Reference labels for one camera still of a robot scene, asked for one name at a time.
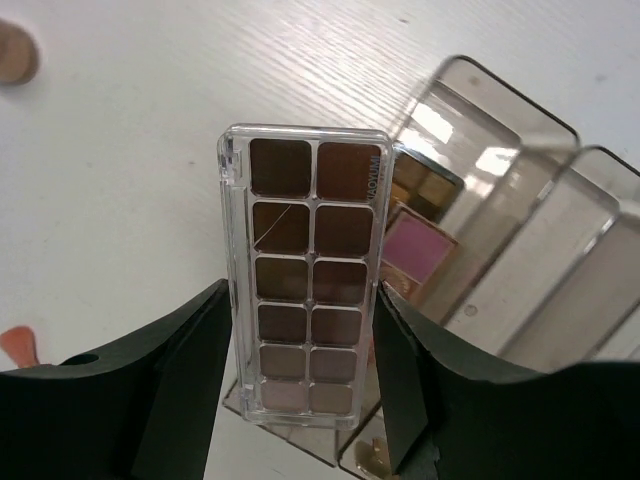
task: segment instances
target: mauve eyeshadow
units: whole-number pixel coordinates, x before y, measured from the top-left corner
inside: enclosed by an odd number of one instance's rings
[[[375,145],[323,143],[318,147],[320,198],[364,202],[376,195],[380,148]]]
[[[311,190],[311,145],[256,138],[249,144],[251,190],[272,197],[306,197]]]
[[[316,210],[315,250],[336,257],[366,255],[372,226],[368,208],[321,206]]]
[[[306,363],[306,354],[300,348],[277,345],[260,347],[260,371],[265,377],[302,380]]]
[[[353,390],[347,385],[316,384],[309,390],[309,406],[316,413],[346,415],[351,412]]]
[[[318,302],[359,305],[364,300],[367,266],[363,263],[316,262],[313,298]]]
[[[307,262],[283,258],[256,259],[258,296],[271,300],[307,298]]]
[[[350,350],[314,350],[309,372],[316,382],[347,383],[356,377],[357,360]]]
[[[262,405],[267,410],[301,412],[306,410],[305,388],[299,383],[267,380],[260,387]]]
[[[451,240],[435,227],[401,214],[387,233],[382,259],[416,282],[424,283],[452,247]]]
[[[357,310],[317,308],[311,312],[311,340],[317,345],[355,345],[362,314]]]
[[[260,305],[258,327],[261,340],[304,343],[307,338],[307,311],[300,307]]]
[[[309,248],[309,208],[290,203],[253,205],[253,237],[261,252],[303,254]]]

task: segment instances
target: brown bottle cap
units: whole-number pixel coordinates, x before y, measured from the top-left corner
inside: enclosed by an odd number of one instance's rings
[[[0,83],[21,84],[38,71],[38,50],[22,28],[0,20]]]

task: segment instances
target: table surface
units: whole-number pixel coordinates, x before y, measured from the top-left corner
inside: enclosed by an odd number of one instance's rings
[[[631,0],[3,0],[0,17],[43,57],[0,89],[0,327],[34,326],[43,361],[226,275],[215,151],[232,123],[387,128],[466,54],[640,164]],[[220,412],[207,478],[302,475],[349,478]]]

